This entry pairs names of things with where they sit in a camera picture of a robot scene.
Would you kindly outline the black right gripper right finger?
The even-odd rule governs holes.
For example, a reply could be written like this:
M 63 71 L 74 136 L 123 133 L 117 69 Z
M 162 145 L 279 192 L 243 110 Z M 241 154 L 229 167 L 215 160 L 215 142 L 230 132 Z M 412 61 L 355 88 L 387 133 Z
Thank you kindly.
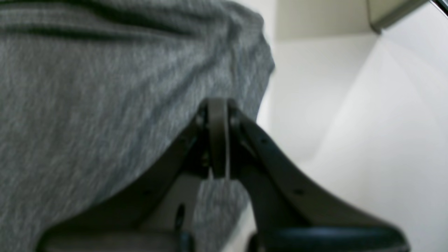
M 250 196 L 250 252 L 409 252 L 399 228 L 322 188 L 229 100 L 229 176 Z

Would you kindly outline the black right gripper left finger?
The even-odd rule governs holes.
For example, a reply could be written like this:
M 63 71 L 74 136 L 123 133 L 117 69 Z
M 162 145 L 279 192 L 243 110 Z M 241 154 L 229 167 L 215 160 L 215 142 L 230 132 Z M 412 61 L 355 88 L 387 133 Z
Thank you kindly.
M 228 102 L 205 99 L 191 122 L 138 179 L 46 230 L 37 252 L 193 252 L 197 193 L 229 177 Z

